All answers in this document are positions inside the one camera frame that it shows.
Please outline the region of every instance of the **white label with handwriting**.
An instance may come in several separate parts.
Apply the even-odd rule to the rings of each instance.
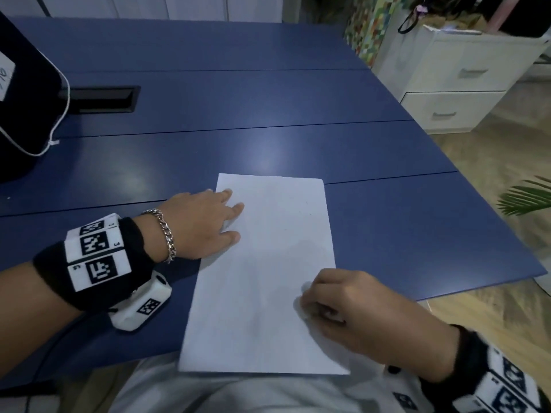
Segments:
[[[11,77],[15,71],[15,63],[6,55],[0,52],[0,101],[4,101],[5,93],[8,91]]]

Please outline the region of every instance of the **white sensor device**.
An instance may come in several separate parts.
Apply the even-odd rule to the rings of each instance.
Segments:
[[[166,278],[153,271],[151,279],[134,291],[130,298],[108,310],[113,326],[127,332],[138,329],[169,299],[170,294],[172,287]]]

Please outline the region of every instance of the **drawer handle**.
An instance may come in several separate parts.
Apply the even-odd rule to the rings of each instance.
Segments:
[[[437,112],[434,112],[432,114],[432,117],[453,117],[457,114],[457,112],[453,112],[453,113],[437,113]]]
[[[481,76],[482,74],[485,74],[489,71],[489,68],[486,69],[465,69],[461,68],[461,72],[459,72],[459,76],[470,76],[470,77],[477,77]]]

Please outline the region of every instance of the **drawer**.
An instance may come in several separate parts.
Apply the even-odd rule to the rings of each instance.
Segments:
[[[409,92],[401,104],[424,130],[468,131],[494,108],[504,94],[505,92]]]
[[[423,55],[407,91],[506,91],[545,47],[437,40]]]

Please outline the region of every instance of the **white cable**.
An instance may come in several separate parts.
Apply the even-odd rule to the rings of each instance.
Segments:
[[[61,115],[61,117],[57,120],[56,124],[53,125],[53,128],[52,130],[50,131],[50,137],[48,139],[48,143],[46,144],[46,147],[42,150],[42,152],[40,153],[30,153],[30,152],[27,152],[26,150],[24,150],[21,146],[19,146],[15,140],[13,140],[10,135],[8,135],[6,133],[6,131],[2,128],[2,126],[0,126],[0,132],[2,132],[2,134],[5,136],[6,139],[9,140],[9,142],[15,146],[17,149],[19,149],[21,152],[23,152],[25,155],[29,155],[29,156],[35,156],[35,157],[39,157],[39,156],[42,156],[44,155],[46,152],[48,152],[48,149],[50,148],[50,146],[52,145],[57,145],[59,143],[59,141],[53,141],[52,140],[52,137],[53,137],[53,132],[57,129],[57,127],[59,126],[59,124],[61,123],[61,121],[65,118],[65,115],[67,114],[67,110],[69,110],[69,103],[71,102],[71,86],[69,84],[69,81],[67,80],[67,78],[65,77],[65,75],[63,74],[63,72],[61,72],[59,70],[59,68],[57,66],[55,66],[52,61],[50,61],[45,54],[43,54],[42,52],[40,52],[42,54],[42,56],[44,56],[44,58],[46,58],[46,61],[48,61],[50,63],[50,65],[52,65],[56,71],[59,73],[59,75],[61,75],[63,77],[63,79],[65,80],[65,83],[67,84],[67,103],[65,104],[65,110],[63,110],[63,114]]]

